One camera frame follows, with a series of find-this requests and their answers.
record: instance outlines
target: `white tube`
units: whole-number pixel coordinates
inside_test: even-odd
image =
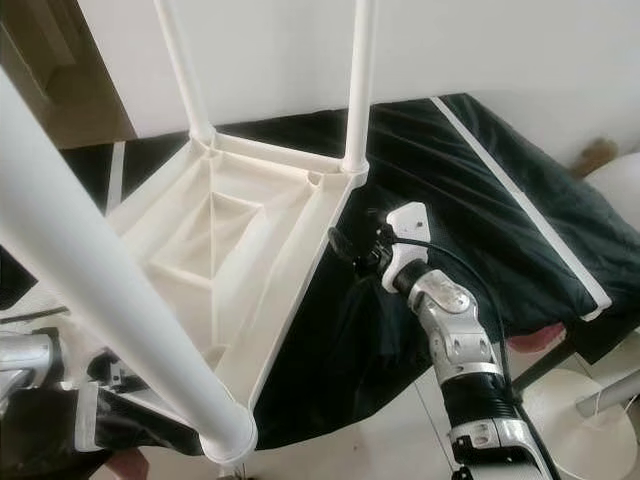
[[[638,394],[640,394],[640,370],[579,401],[576,403],[576,408],[583,417],[589,418]]]
[[[255,447],[236,403],[0,69],[0,243],[200,434],[213,461]]]
[[[215,129],[209,122],[207,105],[202,96],[196,70],[182,34],[180,22],[171,0],[154,0],[160,27],[169,50],[182,102],[189,118],[189,134],[195,140],[210,145]]]
[[[376,3],[377,0],[356,0],[347,144],[342,160],[344,172],[357,173],[367,169],[365,156],[375,51]]]

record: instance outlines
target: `white plastic stand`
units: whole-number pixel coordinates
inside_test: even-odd
[[[126,398],[192,426],[210,459],[235,463],[255,446],[250,412],[326,232],[366,182],[375,0],[356,4],[343,159],[218,134],[170,0],[155,3],[191,140],[108,228],[2,74],[0,242],[89,327],[56,323],[73,338],[70,371],[85,371],[95,333],[153,389]]]
[[[588,418],[638,394],[640,394],[640,370],[579,401],[576,408],[583,417]]]
[[[601,389],[585,375],[556,369],[524,391],[526,411],[556,466],[569,478],[620,480],[635,465],[636,435],[622,406],[603,404],[587,418],[576,407]]]

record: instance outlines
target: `white lamp base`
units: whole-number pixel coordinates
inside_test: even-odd
[[[570,370],[549,372],[524,392],[524,407],[545,442],[558,470],[579,480],[618,480],[627,476],[638,450],[633,426],[615,405],[591,418],[576,401],[602,386]]]

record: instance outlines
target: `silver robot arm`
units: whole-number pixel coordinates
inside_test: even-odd
[[[429,266],[426,208],[409,203],[390,212],[378,230],[379,240],[365,258],[353,264],[360,273],[375,273],[390,293],[406,298],[427,334],[431,359],[442,390],[451,431],[449,438],[462,468],[454,480],[553,480],[557,476],[520,417],[505,388],[502,368],[478,321],[473,294],[443,271]],[[334,250],[348,241],[330,231]]]
[[[57,335],[45,330],[0,335],[0,418],[16,390],[60,380],[63,367]]]

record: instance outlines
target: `pink object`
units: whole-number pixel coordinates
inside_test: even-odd
[[[511,337],[507,343],[519,353],[535,353],[544,350],[555,338],[564,332],[561,323],[544,327],[531,335]]]
[[[137,448],[114,453],[106,466],[118,480],[147,480],[149,475],[149,462]]]

